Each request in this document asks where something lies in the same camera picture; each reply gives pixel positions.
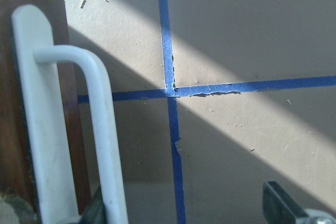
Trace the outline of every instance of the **paint chip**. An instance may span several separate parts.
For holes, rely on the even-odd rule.
[[[81,6],[80,6],[81,9],[84,8],[86,2],[87,2],[87,0],[83,0],[83,1],[82,1],[82,4],[81,4]]]

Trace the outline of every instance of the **painted wall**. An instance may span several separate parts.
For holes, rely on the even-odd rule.
[[[66,0],[71,43],[101,57],[119,100],[130,223],[265,223],[269,179],[335,215],[336,77],[312,79],[336,74],[334,2]]]

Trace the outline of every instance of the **white handle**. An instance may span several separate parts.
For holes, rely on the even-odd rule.
[[[92,52],[74,46],[36,49],[38,63],[71,61],[84,72],[90,101],[100,185],[108,223],[128,223],[110,80]]]
[[[78,215],[56,65],[67,61],[79,65],[88,85],[107,223],[127,224],[112,94],[105,66],[87,50],[54,46],[50,23],[35,6],[17,8],[12,20],[43,224],[60,223]]]

